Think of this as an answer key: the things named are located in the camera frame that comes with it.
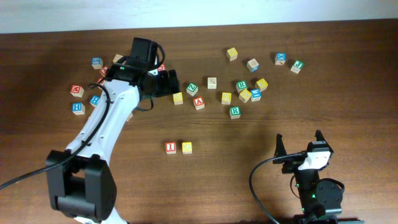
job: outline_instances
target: white wall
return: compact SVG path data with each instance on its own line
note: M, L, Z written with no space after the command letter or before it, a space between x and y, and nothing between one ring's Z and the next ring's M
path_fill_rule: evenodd
M398 0L2 0L0 33L398 18Z

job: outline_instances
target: cable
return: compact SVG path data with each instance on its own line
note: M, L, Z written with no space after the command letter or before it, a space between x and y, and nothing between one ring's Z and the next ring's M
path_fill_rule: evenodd
M253 197L254 197L254 199L256 200L256 202L260 205L262 211L263 211L275 224L280 224L280 223L279 223L279 222L266 210L266 208L264 208L264 206L263 206L262 203L260 202L259 198L257 197L256 193L254 192L253 185L252 185L252 183L251 183L252 178L253 178L253 174L254 174L254 172L255 172L260 166L264 165L264 164L267 163L267 162L275 161L275 160L278 160L278 159L286 159L286 158L291 158L291 157L296 157L296 156L303 156L304 154L305 154L305 152L299 152L299 153L295 153L295 154L289 154L289 155L286 155L286 156L279 156L279 157L274 157L274 158L271 158L271 159L264 160L264 161L260 162L260 163L251 171L251 173L250 173L250 176L249 176L250 191L251 191L251 193L253 194Z
M300 199L300 197L297 196L297 194L293 191L293 187L292 187L293 179L294 179L294 175L292 176L292 178L290 180L290 189L292 190L292 193L294 194L294 196L296 196L298 199Z
M5 189L6 187L8 187L8 186L10 186L12 184L15 184L16 182L19 182L21 180L24 180L24 179L26 179L28 177L32 177L34 175L41 174L41 173L46 172L46 171L48 171L50 169L54 169L54 168L56 168L58 166L64 165L65 163L67 163L71 159L73 159L75 156L77 156L77 154L79 154L79 152L81 152L81 150L83 150L88 145L88 143L91 141L91 139L94 137L94 135L97 133L97 131L101 127L102 123L104 122L105 117L108 114L110 104L111 104L111 97L109 96L109 93L106 90L106 88L103 85L100 85L100 84L97 84L97 83L90 83L90 85L89 85L90 89L92 89L93 86L98 86L105 92L105 94L106 94L106 108L105 108L104 114L102 115L102 117L101 117L100 121L98 122L97 126L95 127L93 132L88 136L86 141L82 141L81 142L81 146L73 154L71 154L68 158L66 158L64 161L58 162L56 164L52 164L51 166L43 167L41 169L29 172L27 174L24 174L22 176L19 176L19 177L16 177L16 178L12 179L12 180L9 180L8 182L0 185L0 190Z

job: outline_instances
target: wooden table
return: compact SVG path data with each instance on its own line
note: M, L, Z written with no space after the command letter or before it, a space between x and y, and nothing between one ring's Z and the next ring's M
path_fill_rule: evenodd
M268 220L248 184L252 168L274 155L277 133L288 153L299 152L320 129L335 150L320 173L342 181L346 192L341 218L367 223L398 220L398 20L306 22L172 29L101 30L0 35L0 182L44 165L50 150L62 151L93 110L100 77L90 65L101 57L129 53L133 37L163 45L165 65L176 69L183 105L172 97L155 99L155 108L136 112L114 147L111 171L118 186L116 208L131 223L237 223ZM236 47L229 62L226 49ZM286 52L284 66L274 65ZM246 62L260 68L250 73ZM296 75L294 60L305 63ZM208 90L207 77L217 77ZM234 88L265 78L261 101L243 103ZM199 84L206 107L197 111L185 92ZM69 93L83 85L83 98ZM231 106L242 116L229 118L221 92L233 92ZM86 114L72 113L82 101ZM176 141L176 155L166 155ZM193 154L180 143L191 141ZM290 175L266 165L254 177L264 205L280 219L301 213L290 192ZM50 208L44 174L0 192L0 223L75 223Z

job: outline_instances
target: brown wooden surface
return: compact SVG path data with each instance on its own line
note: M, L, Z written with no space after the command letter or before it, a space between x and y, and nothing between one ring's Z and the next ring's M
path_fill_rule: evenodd
M127 221L266 221L249 190L250 171L273 156L277 133L293 153L320 129L335 150L321 178L346 185L340 217L397 223L397 20L0 35L0 182L42 167L50 150L64 150L92 112L90 98L100 93L86 87L100 75L91 58L110 65L115 54L129 52L133 37L163 45L184 103L155 99L155 108L135 113L116 142L116 208ZM239 53L232 62L230 47ZM274 65L276 52L287 53L286 65ZM246 68L252 58L260 64L254 73ZM305 63L298 75L289 69L296 59ZM218 78L216 90L207 90L206 77ZM261 101L241 102L236 81L253 88L260 78L269 83ZM205 109L195 110L188 82L199 84ZM72 84L85 87L83 98L71 96ZM240 119L230 120L222 91L233 92ZM85 104L84 116L72 113L76 101ZM177 142L176 155L166 155L166 141ZM182 141L192 142L192 155L182 154ZM289 218L301 206L290 175L280 169L262 167L254 188L271 213ZM42 174L0 191L0 223L74 220L50 208Z

